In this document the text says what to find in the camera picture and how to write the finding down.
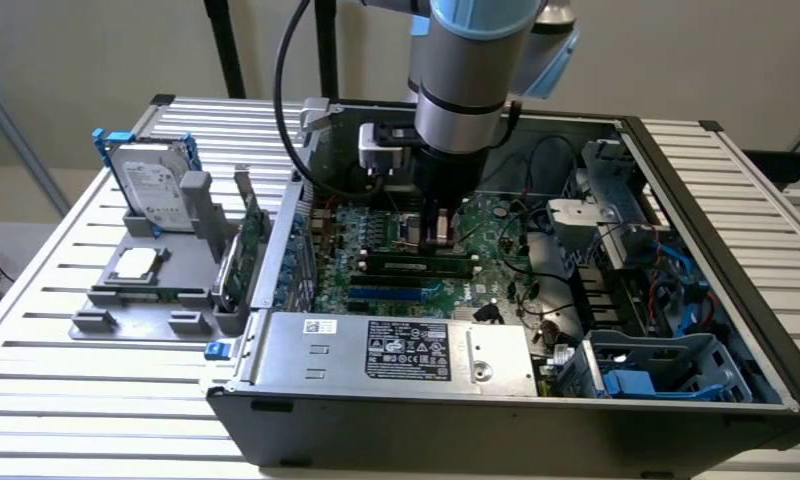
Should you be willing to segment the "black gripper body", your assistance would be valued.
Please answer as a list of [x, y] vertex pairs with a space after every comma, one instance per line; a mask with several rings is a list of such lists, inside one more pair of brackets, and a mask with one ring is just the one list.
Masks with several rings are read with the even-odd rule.
[[412, 182], [426, 199], [458, 201], [477, 187], [489, 148], [464, 154], [424, 146], [412, 152]]

